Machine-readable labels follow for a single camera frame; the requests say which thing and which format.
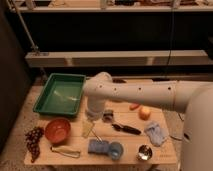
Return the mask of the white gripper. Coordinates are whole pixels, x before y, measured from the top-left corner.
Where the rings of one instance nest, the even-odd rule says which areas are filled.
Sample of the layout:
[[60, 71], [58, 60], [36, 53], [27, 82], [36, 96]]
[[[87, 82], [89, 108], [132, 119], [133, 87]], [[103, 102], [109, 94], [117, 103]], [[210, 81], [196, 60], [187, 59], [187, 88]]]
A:
[[87, 138], [94, 127], [92, 121], [96, 121], [103, 116], [106, 101], [97, 98], [88, 98], [86, 107], [86, 116], [89, 120], [82, 122], [82, 136]]

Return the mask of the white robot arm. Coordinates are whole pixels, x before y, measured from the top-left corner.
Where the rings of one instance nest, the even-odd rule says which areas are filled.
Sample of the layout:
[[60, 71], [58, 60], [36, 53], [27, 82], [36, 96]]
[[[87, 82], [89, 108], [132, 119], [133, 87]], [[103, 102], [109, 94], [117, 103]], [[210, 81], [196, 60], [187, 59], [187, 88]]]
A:
[[181, 171], [213, 171], [213, 82], [154, 81], [113, 83], [101, 72], [87, 80], [87, 113], [100, 118], [107, 99], [185, 113]]

